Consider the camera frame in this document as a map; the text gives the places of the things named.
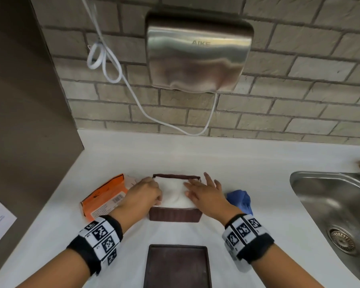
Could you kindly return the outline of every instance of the sink drain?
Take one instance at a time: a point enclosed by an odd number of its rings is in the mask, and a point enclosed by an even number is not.
[[[348,254],[356,253],[355,242],[348,233],[338,228],[330,228],[328,230],[328,235],[333,244],[343,252]]]

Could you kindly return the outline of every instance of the orange package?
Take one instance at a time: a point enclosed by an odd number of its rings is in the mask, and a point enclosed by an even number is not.
[[[98,216],[110,213],[136,183],[136,179],[125,174],[110,179],[82,200],[85,218],[91,222]]]

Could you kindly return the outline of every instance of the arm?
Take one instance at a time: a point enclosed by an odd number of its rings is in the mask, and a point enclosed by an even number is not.
[[[217,180],[213,183],[207,173],[204,175],[207,185],[190,180],[189,183],[184,183],[188,189],[185,194],[201,212],[225,226],[235,215],[243,212],[225,199]],[[251,264],[267,288],[323,287],[275,244]]]
[[[152,178],[134,185],[110,216],[121,225],[123,234],[147,215],[149,209],[161,203],[161,190]],[[80,288],[90,277],[89,268],[75,251],[66,249],[17,288]]]

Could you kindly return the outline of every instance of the countertop backsplash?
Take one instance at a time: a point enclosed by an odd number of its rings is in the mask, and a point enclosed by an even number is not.
[[[254,41],[207,136],[360,145],[360,0],[89,0],[147,114],[199,132],[213,94],[150,86],[144,18],[154,6],[240,14]],[[123,83],[86,65],[95,30],[81,0],[31,0],[77,128],[178,133],[152,123]],[[110,74],[116,75],[109,64]]]

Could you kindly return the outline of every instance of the stainless steel sink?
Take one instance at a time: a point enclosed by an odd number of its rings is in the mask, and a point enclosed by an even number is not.
[[[295,172],[292,189],[340,260],[360,280],[360,181],[357,174]]]

